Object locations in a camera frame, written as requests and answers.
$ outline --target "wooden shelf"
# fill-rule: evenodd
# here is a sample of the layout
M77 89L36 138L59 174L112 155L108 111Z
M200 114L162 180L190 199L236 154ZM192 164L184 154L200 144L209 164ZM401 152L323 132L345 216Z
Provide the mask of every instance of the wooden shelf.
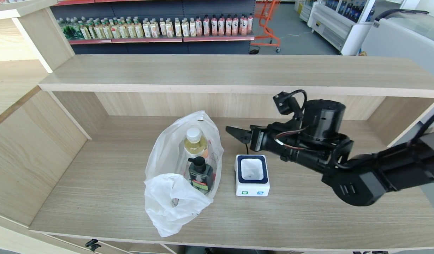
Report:
M174 75L165 75L166 69ZM305 89L319 95L434 98L434 77L411 60L368 56L76 55L39 86L45 91L271 95Z
M254 34L246 36L190 36L184 37L184 42L229 42L229 41L254 41Z
M161 238L144 210L144 169L157 136L176 119L110 116L77 154L29 229L100 241L246 249L434 247L434 209L420 188L385 194L372 206L349 206L320 182L321 175L264 152L269 196L235 196L234 158L245 153L245 146L225 126L262 126L273 119L213 119L225 149L214 202L178 234ZM352 156L384 148L364 121L343 121L340 132L355 141Z

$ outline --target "wooden counter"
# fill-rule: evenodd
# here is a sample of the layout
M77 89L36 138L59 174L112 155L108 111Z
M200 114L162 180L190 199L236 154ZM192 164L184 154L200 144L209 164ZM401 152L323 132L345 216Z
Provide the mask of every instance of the wooden counter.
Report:
M224 128L273 119L213 119L225 149L214 202L178 234L161 238L144 211L144 169L157 136L175 119L110 116L77 154L30 230L102 241L249 249L434 248L434 210L420 188L385 194L372 206L349 206L320 182L319 174L265 152L269 196L235 196L234 158L245 153L245 146ZM341 132L355 140L352 156L384 148L364 121L344 121Z

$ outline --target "bottle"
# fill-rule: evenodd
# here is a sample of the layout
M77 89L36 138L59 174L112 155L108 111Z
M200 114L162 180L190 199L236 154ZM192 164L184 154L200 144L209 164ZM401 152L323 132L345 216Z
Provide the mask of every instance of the bottle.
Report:
M188 26L187 26L187 19L183 19L183 23L181 24L181 26L183 28L184 37L189 37L190 31L188 30Z
M192 127L187 130L186 138L184 139L184 147L187 151L188 158L196 158L201 156L207 158L207 140L197 127Z
M94 30L94 25L92 21L88 21L88 31L90 32L91 38L97 39L96 31Z
M90 32L88 31L88 28L83 24L83 21L79 21L78 24L80 25L80 32L82 32L83 38L85 40L91 40Z
M162 35L167 35L167 29L165 27L165 21L163 19L160 19L160 32Z
M188 161L191 162L189 175L192 185L204 191L210 191L214 185L214 169L201 156L188 158Z
M203 20L203 34L204 36L209 36L210 34L210 30L209 30L209 18L206 16L204 16L204 20Z
M250 15L247 18L248 24L246 25L246 33L249 34L253 31L253 14L250 13Z
M127 30L121 19L118 19L118 29L120 29L120 34L123 39L129 38L129 31Z
M176 31L176 37L182 37L183 34L181 32L181 23L179 22L179 18L174 19L174 30Z
M346 11L344 12L343 16L345 16L346 18L348 18L349 15L350 15L350 12L352 10L352 7L353 7L353 3L347 4L347 8L346 8Z
M110 26L110 30L112 31L112 35L115 39L120 39L121 38L121 34L120 34L120 27L118 27L118 23L115 22L113 19L112 20L112 25Z
M203 23L201 22L199 16L196 16L195 26L196 26L196 36L203 35Z
M107 22L105 21L105 19L101 19L102 29L104 30L105 38L112 39L113 38L112 31L110 30L110 27L107 24Z
M193 18L190 18L190 36L196 36L196 24Z
M215 15L212 15L212 19L210 20L210 24L212 26L212 36L218 35L218 21Z
M165 23L165 29L167 30L167 37L173 38L174 30L173 30L173 24L171 23L171 21L167 21L167 23Z
M133 20L133 27L135 28L135 33L137 34L137 38L143 38L143 27L141 26L138 19Z
M156 25L156 23L149 24L149 27L151 28L152 37L159 38L159 27Z
M225 17L220 15L220 18L218 20L218 36L224 36L225 35Z
M347 5L347 1L343 1L341 3L341 6L339 7L339 10L338 10L339 14L344 14L344 8L346 7L346 5Z
M240 34L243 36L246 36L246 26L248 26L248 19L246 17L244 17L244 19L242 21L242 29L240 31Z
M144 31L144 36L146 38L151 38L151 28L149 27L149 24L147 21L143 20L143 31Z
M131 20L129 18L126 19L126 22L127 22L127 30L129 32L129 36L131 38L136 38L137 33L135 31L135 26L133 25L133 23L131 22Z
M237 14L236 14L236 15L234 15L234 19L233 19L233 32L231 35L233 35L233 36L237 35L238 24L239 24L239 19L237 18Z
M374 16L374 13L375 13L374 6L372 6L372 9L370 10L369 15L367 16L366 21L370 22L372 16Z

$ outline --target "gray floor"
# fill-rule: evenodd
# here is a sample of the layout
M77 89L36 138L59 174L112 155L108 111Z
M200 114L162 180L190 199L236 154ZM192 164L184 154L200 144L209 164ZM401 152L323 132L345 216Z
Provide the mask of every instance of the gray floor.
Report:
M259 53L262 55L338 55L339 52L329 42L317 33L311 33L304 21L294 10L294 4L283 3L277 8L273 19L269 21L268 27L273 29L275 35L281 39L281 51L277 53L276 47L261 47ZM258 21L254 22L254 33L260 31Z

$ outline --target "plastic bag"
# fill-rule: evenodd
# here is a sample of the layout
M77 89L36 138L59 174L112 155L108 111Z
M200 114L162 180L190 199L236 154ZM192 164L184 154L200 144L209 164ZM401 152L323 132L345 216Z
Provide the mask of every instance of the plastic bag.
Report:
M199 128L207 139L207 163L214 169L215 177L208 191L191 185L183 144L191 127ZM145 170L144 209L160 236L178 233L213 202L221 177L222 155L217 126L204 111L178 119L159 135Z

